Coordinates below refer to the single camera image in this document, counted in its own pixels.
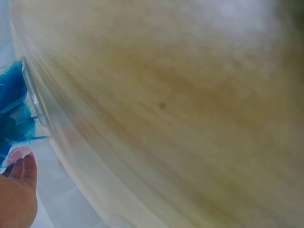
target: transparent plastic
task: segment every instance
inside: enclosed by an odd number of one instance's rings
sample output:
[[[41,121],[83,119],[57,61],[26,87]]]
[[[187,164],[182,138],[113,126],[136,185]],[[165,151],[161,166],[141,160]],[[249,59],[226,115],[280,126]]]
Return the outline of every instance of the transparent plastic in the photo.
[[[36,150],[40,146],[47,143],[52,136],[50,122],[42,105],[26,59],[22,58],[20,61],[22,63],[23,79],[28,90],[26,96],[26,104],[30,109],[31,117],[35,118],[35,135],[30,141],[13,145],[6,159],[2,164],[0,164],[0,168],[6,168],[15,163],[19,158],[24,157],[25,155],[31,153],[33,150]]]

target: finger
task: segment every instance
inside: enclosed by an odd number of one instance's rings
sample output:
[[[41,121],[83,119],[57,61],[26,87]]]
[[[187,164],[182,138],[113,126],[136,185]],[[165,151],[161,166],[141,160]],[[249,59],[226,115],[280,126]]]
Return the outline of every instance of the finger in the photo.
[[[9,178],[20,179],[23,173],[23,158],[20,158],[16,161],[13,169],[9,174]]]
[[[22,180],[28,184],[34,191],[37,187],[37,166],[33,153],[24,157]]]
[[[10,175],[10,173],[11,173],[13,167],[14,167],[14,164],[12,164],[12,165],[10,165],[9,167],[7,167],[7,168],[5,169],[5,171],[2,173],[2,176],[9,177],[9,175]]]

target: human hand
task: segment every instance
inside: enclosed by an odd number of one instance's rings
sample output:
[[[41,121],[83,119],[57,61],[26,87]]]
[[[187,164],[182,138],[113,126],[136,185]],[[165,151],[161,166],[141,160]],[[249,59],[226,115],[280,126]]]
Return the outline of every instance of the human hand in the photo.
[[[0,175],[0,228],[29,228],[37,214],[37,167],[31,153]]]

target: dark spot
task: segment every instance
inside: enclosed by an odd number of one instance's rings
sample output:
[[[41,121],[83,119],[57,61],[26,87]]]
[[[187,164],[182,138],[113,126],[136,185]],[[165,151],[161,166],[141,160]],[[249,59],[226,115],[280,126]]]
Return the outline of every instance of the dark spot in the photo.
[[[160,106],[161,109],[165,109],[167,105],[166,105],[166,103],[164,103],[162,101],[162,102],[160,102],[159,106]]]

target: wooden board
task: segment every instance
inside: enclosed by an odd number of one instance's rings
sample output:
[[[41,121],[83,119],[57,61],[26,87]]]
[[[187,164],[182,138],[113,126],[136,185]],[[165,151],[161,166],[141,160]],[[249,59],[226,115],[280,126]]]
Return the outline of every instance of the wooden board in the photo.
[[[10,2],[57,155],[108,224],[138,228],[304,225],[301,10]]]

